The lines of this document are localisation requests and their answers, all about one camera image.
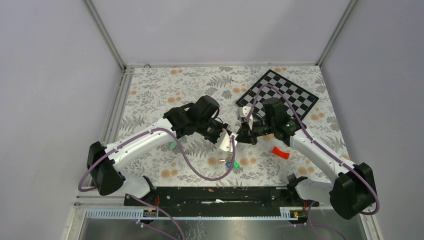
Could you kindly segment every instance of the black and white checkered board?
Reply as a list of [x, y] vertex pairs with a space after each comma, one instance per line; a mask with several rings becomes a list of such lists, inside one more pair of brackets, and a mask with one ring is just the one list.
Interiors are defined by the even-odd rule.
[[[317, 96], [313, 95], [287, 78], [279, 75], [275, 71], [269, 70], [235, 103], [240, 107], [251, 107], [256, 93], [264, 84], [270, 84], [280, 89], [280, 92], [283, 93], [284, 97], [288, 99], [301, 120], [306, 116], [306, 114], [308, 114], [308, 112], [318, 102], [319, 99]], [[270, 98], [280, 98], [280, 95], [278, 95], [272, 89], [267, 87], [263, 88], [262, 91], [260, 91], [259, 97], [257, 98], [257, 103], [254, 106], [253, 115], [255, 118], [261, 119], [265, 116], [262, 102]], [[291, 109], [288, 109], [287, 113], [291, 117], [294, 117]]]

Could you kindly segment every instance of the reflective metal surface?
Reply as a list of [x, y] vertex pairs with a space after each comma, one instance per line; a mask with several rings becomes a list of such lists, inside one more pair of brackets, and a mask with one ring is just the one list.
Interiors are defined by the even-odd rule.
[[[348, 240], [366, 239], [359, 216], [345, 220], [333, 210], [313, 210], [314, 223], [327, 224], [341, 231]], [[318, 240], [310, 226], [290, 226], [283, 220], [179, 220], [188, 240]], [[170, 220], [155, 220], [152, 226], [181, 237]], [[326, 240], [341, 240], [335, 232], [315, 227]], [[80, 240], [168, 240], [167, 236], [141, 228], [128, 219], [85, 219]]]

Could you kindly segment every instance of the floral pattern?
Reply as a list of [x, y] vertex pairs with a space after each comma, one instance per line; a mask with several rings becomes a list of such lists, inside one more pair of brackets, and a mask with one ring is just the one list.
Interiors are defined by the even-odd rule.
[[[219, 117], [233, 131], [240, 126], [235, 102], [269, 69], [281, 74], [319, 97], [319, 101], [303, 122], [330, 148], [349, 158], [334, 114], [333, 106], [317, 66], [232, 66], [232, 67], [169, 67], [136, 68], [120, 123], [118, 140], [122, 140], [156, 122], [170, 108], [195, 102], [210, 95], [220, 104]], [[181, 140], [192, 165], [203, 175], [216, 178], [227, 167], [227, 152], [217, 149], [199, 134]], [[295, 174], [328, 182], [328, 178], [312, 161], [284, 143], [267, 135], [258, 139], [256, 146], [239, 144], [236, 147], [234, 169], [220, 181], [207, 181], [195, 175], [187, 166], [178, 148], [163, 144], [140, 156], [126, 167], [138, 176], [146, 175], [155, 186], [284, 186], [287, 176]], [[277, 146], [290, 153], [288, 160], [272, 154]]]

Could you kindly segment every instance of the orange object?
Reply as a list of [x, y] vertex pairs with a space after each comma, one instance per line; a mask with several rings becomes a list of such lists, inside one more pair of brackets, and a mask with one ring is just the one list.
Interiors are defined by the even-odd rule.
[[272, 149], [272, 153], [279, 157], [282, 157], [285, 160], [289, 159], [289, 156], [290, 156], [290, 153], [283, 152], [280, 149], [278, 149], [276, 146], [274, 147], [274, 149]]

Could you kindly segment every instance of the white wall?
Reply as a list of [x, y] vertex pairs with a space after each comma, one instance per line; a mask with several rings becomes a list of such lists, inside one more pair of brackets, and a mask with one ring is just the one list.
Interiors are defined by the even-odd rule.
[[0, 3], [0, 239], [56, 240], [120, 71], [81, 0]]
[[385, 240], [422, 239], [424, 1], [359, 1], [323, 64], [349, 155], [374, 171]]
[[349, 0], [93, 0], [127, 64], [315, 63]]

